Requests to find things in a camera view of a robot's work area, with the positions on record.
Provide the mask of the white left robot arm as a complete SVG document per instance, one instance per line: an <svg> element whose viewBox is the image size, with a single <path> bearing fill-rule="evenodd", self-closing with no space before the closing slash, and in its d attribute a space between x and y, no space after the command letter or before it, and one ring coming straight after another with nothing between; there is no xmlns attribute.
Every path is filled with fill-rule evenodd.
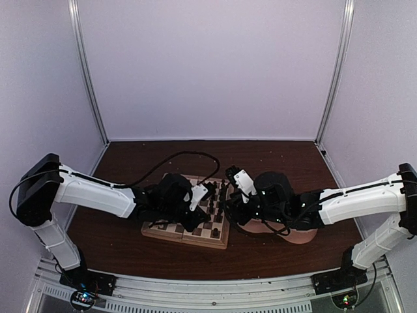
<svg viewBox="0 0 417 313"><path fill-rule="evenodd" d="M178 173L167 173L159 183L146 187L137 182L111 183L77 172L50 153L12 189L8 205L14 218L31 228L62 269L68 271L69 280L86 290L92 286L94 276L86 270L81 250L58 225L51 211L54 203L87 207L152 226L179 223L185 230L194 231L209 218L199 204L214 190L206 179L193 185Z"/></svg>

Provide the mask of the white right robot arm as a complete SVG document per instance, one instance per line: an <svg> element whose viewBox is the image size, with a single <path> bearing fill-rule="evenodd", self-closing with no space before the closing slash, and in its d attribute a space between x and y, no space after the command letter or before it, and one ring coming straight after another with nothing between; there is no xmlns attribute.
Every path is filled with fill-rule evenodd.
<svg viewBox="0 0 417 313"><path fill-rule="evenodd" d="M225 202L231 221L247 233L271 233L294 244L308 243L318 229L342 220L389 213L372 235L344 253L341 269L334 273L340 288L349 287L359 272L416 235L416 171L408 163L372 183L301 194L283 173L268 171L251 178L231 166L225 175L235 188Z"/></svg>

